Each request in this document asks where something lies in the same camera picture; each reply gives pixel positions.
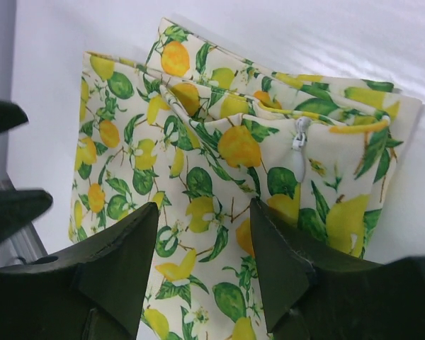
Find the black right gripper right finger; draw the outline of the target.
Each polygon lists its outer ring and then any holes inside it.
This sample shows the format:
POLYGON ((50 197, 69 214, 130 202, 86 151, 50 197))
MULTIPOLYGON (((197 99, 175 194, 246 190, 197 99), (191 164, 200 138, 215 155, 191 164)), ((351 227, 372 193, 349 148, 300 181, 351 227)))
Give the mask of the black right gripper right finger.
POLYGON ((425 339, 425 256, 352 257, 250 204, 266 328, 276 339, 425 339))

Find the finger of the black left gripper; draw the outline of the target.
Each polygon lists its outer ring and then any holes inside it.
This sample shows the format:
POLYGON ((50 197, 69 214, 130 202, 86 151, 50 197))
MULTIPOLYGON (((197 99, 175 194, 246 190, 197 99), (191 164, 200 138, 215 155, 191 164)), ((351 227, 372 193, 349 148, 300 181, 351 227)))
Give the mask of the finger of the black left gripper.
POLYGON ((44 214, 52 202, 42 189, 0 190, 0 245, 44 214))
POLYGON ((28 122, 28 116, 17 104, 0 100, 0 134, 28 122))

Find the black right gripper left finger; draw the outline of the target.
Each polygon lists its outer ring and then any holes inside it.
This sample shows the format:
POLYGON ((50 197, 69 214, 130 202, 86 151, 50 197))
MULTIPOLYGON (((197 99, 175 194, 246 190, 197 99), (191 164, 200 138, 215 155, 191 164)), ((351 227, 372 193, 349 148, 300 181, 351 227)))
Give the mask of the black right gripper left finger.
POLYGON ((73 246, 0 268, 0 339, 135 339, 158 219, 147 203, 73 246))

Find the lemon print skirt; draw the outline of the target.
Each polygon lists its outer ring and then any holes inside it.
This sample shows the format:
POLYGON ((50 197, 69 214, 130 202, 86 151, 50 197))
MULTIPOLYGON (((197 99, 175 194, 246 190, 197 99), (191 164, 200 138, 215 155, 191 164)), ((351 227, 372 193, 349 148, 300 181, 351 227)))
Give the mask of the lemon print skirt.
POLYGON ((391 83, 273 71, 162 19, 145 63, 84 53, 69 238, 156 203, 153 337, 268 339, 251 199, 362 257, 421 107, 391 83))

